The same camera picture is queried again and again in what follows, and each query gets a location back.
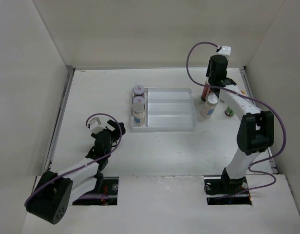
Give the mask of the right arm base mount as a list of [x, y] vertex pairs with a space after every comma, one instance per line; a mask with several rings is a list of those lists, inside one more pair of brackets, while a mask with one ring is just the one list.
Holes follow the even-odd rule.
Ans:
[[248, 189], [246, 177], [229, 181], [224, 178], [204, 178], [204, 191], [208, 205], [251, 205], [250, 193], [237, 192]]

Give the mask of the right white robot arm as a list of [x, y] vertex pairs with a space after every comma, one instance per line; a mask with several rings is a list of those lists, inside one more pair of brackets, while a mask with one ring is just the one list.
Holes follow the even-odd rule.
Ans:
[[246, 183], [245, 175], [250, 164], [274, 143], [274, 114], [261, 110], [242, 95], [236, 82], [227, 77], [227, 65], [225, 56], [211, 56], [206, 77], [213, 94], [227, 104], [240, 120], [236, 137], [238, 149], [220, 179], [205, 181], [208, 195], [239, 192]]

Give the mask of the tall clear red-label bottle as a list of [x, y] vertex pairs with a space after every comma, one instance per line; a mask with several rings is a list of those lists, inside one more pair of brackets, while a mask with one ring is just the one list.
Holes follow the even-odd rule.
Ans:
[[202, 100], [203, 102], [205, 102], [207, 96], [208, 96], [209, 94], [212, 94], [212, 93], [213, 93], [213, 92], [212, 92], [211, 88], [209, 87], [209, 82], [208, 82], [208, 80], [206, 80], [205, 83], [204, 83], [203, 90], [202, 90], [201, 100]]

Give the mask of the sauce jar grey lid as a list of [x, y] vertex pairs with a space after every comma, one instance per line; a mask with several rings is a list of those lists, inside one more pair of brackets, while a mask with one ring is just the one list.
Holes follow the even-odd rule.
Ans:
[[134, 97], [144, 97], [145, 96], [145, 88], [142, 85], [135, 85], [132, 89]]
[[132, 103], [133, 104], [141, 103], [141, 104], [145, 105], [145, 99], [142, 96], [136, 96], [136, 97], [134, 97]]

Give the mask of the green red chili sauce bottle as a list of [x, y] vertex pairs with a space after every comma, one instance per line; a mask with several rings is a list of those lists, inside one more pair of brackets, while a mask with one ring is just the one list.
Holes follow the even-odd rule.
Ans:
[[228, 116], [228, 117], [232, 117], [235, 115], [235, 113], [233, 112], [233, 110], [227, 106], [227, 108], [225, 109], [225, 115]]

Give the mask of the white bead jar grey lid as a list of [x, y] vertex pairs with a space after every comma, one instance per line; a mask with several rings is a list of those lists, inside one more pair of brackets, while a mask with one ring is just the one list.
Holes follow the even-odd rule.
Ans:
[[137, 126], [143, 126], [145, 124], [145, 107], [142, 103], [138, 102], [132, 105], [132, 114]]

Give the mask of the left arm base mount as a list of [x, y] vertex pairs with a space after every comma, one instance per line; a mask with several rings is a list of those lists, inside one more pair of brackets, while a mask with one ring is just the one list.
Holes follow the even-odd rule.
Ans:
[[84, 198], [72, 203], [74, 206], [115, 206], [119, 191], [119, 177], [104, 177], [96, 182], [95, 187], [86, 192]]

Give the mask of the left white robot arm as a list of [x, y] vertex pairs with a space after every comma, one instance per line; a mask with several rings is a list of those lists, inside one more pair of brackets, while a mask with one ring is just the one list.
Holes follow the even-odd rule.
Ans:
[[102, 171], [125, 134], [124, 123], [108, 120], [103, 127], [98, 118], [88, 128], [94, 145], [85, 158], [69, 169], [44, 172], [33, 193], [25, 201], [26, 211], [53, 225], [57, 224], [69, 206], [108, 206], [117, 204], [119, 179], [104, 177]]

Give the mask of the white compartment tray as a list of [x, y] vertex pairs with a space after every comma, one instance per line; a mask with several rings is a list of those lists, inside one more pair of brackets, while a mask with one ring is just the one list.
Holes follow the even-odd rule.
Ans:
[[131, 114], [134, 132], [193, 131], [196, 113], [189, 88], [145, 88], [145, 124], [139, 126]]

